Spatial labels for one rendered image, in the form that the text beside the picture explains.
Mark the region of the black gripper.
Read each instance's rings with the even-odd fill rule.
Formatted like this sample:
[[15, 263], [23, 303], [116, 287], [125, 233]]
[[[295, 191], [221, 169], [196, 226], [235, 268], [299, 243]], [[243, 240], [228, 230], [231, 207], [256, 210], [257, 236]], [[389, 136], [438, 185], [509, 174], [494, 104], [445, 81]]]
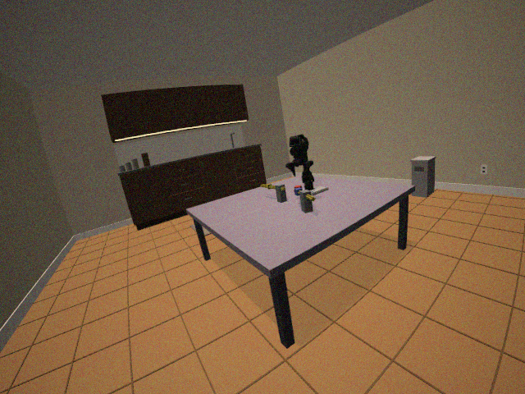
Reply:
[[[301, 159], [303, 161], [303, 158], [302, 158], [303, 155], [302, 154], [298, 154], [298, 155], [296, 155], [294, 157], [296, 157], [296, 158], [301, 157]], [[305, 168], [306, 168], [306, 176], [307, 176], [309, 168], [313, 165], [313, 161], [307, 161], [305, 163], [303, 161], [303, 164], [300, 164], [300, 165], [305, 165], [306, 166]], [[295, 167], [293, 167], [292, 162], [291, 163], [287, 163], [285, 166], [288, 167], [293, 172], [293, 174], [295, 176]]]

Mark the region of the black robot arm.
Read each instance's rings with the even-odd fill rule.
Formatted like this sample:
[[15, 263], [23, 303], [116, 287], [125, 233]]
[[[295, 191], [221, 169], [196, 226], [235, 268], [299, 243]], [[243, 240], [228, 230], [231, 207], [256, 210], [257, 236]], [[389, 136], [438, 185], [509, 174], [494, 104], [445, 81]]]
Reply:
[[[291, 147], [290, 154], [292, 156], [302, 154], [304, 163], [308, 161], [308, 154], [307, 154], [308, 146], [309, 146], [308, 138], [304, 137], [303, 134], [292, 136], [289, 138], [289, 147]], [[294, 157], [294, 160], [292, 161], [292, 165], [293, 167], [299, 167], [300, 164], [303, 164], [303, 161], [301, 157], [299, 158]], [[306, 176], [305, 167], [306, 166], [303, 165], [303, 171], [302, 171], [303, 173], [302, 179], [303, 179], [303, 183], [305, 183], [305, 190], [313, 190], [315, 189], [313, 188], [313, 182], [314, 182], [313, 174], [311, 173], [310, 170], [308, 170], [308, 175]]]

